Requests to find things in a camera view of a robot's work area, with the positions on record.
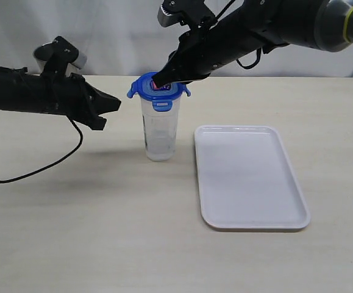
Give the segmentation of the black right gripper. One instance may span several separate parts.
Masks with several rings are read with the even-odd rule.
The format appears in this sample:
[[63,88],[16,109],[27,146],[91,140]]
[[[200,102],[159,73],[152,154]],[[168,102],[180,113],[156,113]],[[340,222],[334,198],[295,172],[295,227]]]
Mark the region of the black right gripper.
[[189,84],[205,79],[215,70],[261,48],[265,39],[239,21],[221,20],[196,45],[178,50],[152,80],[157,88]]

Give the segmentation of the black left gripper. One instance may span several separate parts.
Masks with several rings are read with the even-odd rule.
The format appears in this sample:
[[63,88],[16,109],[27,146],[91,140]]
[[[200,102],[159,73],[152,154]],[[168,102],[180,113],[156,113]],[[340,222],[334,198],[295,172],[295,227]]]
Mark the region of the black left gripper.
[[84,77],[74,74],[63,77],[59,74],[42,73],[45,95],[41,99],[42,114],[63,115],[94,131],[105,128],[102,114],[116,112],[121,100],[90,85]]

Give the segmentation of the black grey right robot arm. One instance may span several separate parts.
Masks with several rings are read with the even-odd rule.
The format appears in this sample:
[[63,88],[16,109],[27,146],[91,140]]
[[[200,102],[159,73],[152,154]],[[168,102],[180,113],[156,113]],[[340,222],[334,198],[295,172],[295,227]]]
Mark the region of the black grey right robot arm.
[[163,27],[188,26],[154,84],[188,84],[255,52],[296,45],[339,52],[353,44],[353,1],[243,1],[234,11],[213,13],[204,1],[163,1],[157,14]]

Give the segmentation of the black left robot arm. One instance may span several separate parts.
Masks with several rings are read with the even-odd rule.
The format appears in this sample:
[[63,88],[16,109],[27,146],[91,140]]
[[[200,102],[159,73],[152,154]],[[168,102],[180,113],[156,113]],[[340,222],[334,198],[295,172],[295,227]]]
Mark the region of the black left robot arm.
[[102,131],[107,120],[101,115],[120,105],[120,99],[94,88],[80,74],[65,76],[45,68],[34,75],[27,68],[0,67],[0,110],[66,116]]

